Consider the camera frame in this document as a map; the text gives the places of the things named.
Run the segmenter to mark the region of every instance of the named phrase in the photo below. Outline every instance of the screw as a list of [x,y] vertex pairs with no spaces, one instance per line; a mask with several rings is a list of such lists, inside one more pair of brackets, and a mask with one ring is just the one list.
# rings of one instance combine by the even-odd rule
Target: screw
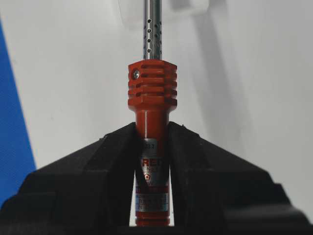
[[134,76],[134,79],[139,78],[140,72],[139,72],[138,70],[136,70],[136,71],[134,72],[133,76]]

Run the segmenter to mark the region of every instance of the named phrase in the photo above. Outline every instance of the white background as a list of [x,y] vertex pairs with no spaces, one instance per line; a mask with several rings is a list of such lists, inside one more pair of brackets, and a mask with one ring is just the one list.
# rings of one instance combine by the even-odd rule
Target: white background
[[[313,218],[313,1],[211,0],[163,24],[178,65],[170,119],[266,169]],[[132,121],[127,65],[142,30],[116,0],[0,0],[36,166]]]

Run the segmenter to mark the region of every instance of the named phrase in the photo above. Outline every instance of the metal shaft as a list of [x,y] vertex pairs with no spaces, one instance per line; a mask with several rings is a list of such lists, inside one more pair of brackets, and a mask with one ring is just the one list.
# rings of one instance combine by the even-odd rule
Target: metal shaft
[[144,0],[143,59],[162,59],[162,0]]

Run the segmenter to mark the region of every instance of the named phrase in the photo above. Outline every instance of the orange handle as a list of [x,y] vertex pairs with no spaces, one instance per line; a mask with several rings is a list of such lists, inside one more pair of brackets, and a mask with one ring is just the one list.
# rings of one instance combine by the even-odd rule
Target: orange handle
[[136,113],[143,139],[143,180],[136,179],[136,224],[167,226],[169,220],[168,161],[165,157],[169,112],[177,106],[177,66],[162,60],[129,65],[128,106]]

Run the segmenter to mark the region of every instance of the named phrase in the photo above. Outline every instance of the blue surface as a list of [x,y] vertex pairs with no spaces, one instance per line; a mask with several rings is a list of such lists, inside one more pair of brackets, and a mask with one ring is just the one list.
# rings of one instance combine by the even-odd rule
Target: blue surface
[[35,170],[0,22],[0,206]]

